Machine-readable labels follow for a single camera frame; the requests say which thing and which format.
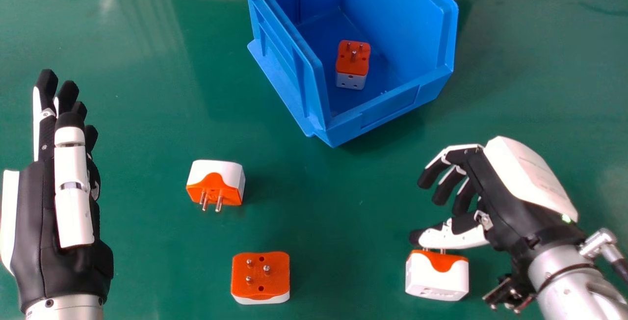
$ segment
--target blue plastic bin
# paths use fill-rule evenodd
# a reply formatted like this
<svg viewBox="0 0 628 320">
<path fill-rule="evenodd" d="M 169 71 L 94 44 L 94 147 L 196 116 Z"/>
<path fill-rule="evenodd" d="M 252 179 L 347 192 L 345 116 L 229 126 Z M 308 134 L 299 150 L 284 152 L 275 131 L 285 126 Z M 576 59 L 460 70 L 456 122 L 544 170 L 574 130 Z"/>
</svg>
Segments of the blue plastic bin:
<svg viewBox="0 0 628 320">
<path fill-rule="evenodd" d="M 453 72 L 453 0 L 249 0 L 249 50 L 308 137 L 336 147 L 432 101 Z M 336 87 L 343 39 L 372 47 L 364 90 Z"/>
</svg>

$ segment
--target green table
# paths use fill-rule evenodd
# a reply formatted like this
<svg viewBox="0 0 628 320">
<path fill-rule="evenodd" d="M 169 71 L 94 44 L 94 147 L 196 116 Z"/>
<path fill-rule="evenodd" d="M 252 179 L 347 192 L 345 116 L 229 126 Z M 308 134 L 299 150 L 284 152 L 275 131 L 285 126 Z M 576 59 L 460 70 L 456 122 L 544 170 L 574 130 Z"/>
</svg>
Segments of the green table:
<svg viewBox="0 0 628 320">
<path fill-rule="evenodd" d="M 488 247 L 464 252 L 465 300 L 404 293 L 408 231 L 449 216 L 415 181 L 444 146 L 513 137 L 547 159 L 585 231 L 628 251 L 628 0 L 456 1 L 441 96 L 333 150 L 249 55 L 246 0 L 0 0 L 0 167 L 31 160 L 39 71 L 74 79 L 101 133 L 108 320 L 515 319 L 482 303 L 509 267 Z M 244 206 L 200 212 L 184 189 L 195 159 L 242 163 Z M 290 254 L 291 300 L 238 305 L 231 257 L 271 250 Z M 21 318 L 16 304 L 2 271 L 0 319 Z"/>
</svg>

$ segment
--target orange and white plug adapter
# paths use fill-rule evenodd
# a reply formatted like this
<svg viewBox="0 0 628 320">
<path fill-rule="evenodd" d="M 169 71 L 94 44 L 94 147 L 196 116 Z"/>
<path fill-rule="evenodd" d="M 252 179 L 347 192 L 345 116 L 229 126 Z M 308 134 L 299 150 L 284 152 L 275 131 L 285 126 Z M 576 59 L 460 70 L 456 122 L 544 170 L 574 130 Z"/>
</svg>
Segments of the orange and white plug adapter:
<svg viewBox="0 0 628 320">
<path fill-rule="evenodd" d="M 413 250 L 406 261 L 406 293 L 450 302 L 460 300 L 469 293 L 469 260 Z"/>
<path fill-rule="evenodd" d="M 278 304 L 289 300 L 289 255 L 283 251 L 235 255 L 231 266 L 231 295 L 244 305 Z"/>
<path fill-rule="evenodd" d="M 185 189 L 192 201 L 207 210 L 208 204 L 216 204 L 216 212 L 222 205 L 240 206 L 244 194 L 244 169 L 232 161 L 195 160 Z"/>
<path fill-rule="evenodd" d="M 336 87 L 363 90 L 369 58 L 370 44 L 363 41 L 341 41 L 336 59 Z"/>
</svg>

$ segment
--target black and white robotic hand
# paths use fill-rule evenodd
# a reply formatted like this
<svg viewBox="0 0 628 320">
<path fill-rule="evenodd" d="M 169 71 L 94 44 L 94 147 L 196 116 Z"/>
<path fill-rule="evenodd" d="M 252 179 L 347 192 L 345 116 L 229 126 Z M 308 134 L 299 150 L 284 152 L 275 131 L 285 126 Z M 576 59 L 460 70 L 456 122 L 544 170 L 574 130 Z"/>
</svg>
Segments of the black and white robotic hand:
<svg viewBox="0 0 628 320">
<path fill-rule="evenodd" d="M 628 282 L 628 264 L 615 236 L 601 229 L 586 238 L 578 211 L 543 158 L 527 146 L 495 137 L 485 147 L 449 146 L 424 169 L 420 188 L 438 181 L 432 201 L 444 205 L 460 185 L 453 217 L 410 233 L 428 249 L 489 244 L 511 255 L 511 273 L 484 296 L 493 309 L 515 313 L 537 300 L 547 320 L 628 319 L 625 298 L 595 267 L 599 255 Z M 471 202 L 477 196 L 477 207 Z"/>
<path fill-rule="evenodd" d="M 27 319 L 101 320 L 114 260 L 100 236 L 98 132 L 76 84 L 55 96 L 57 83 L 43 70 L 33 89 L 34 162 L 3 174 L 0 256 Z"/>
</svg>

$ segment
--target blue storage container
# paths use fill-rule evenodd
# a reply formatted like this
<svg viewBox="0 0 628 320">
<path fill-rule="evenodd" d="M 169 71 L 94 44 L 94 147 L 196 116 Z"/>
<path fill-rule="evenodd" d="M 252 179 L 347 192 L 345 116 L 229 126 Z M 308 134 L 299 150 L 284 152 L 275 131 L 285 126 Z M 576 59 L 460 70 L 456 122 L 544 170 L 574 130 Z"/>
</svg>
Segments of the blue storage container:
<svg viewBox="0 0 628 320">
<path fill-rule="evenodd" d="M 453 0 L 249 0 L 249 50 L 305 135 L 336 147 L 432 101 L 453 72 Z M 336 87 L 341 40 L 372 53 L 364 90 Z"/>
</svg>

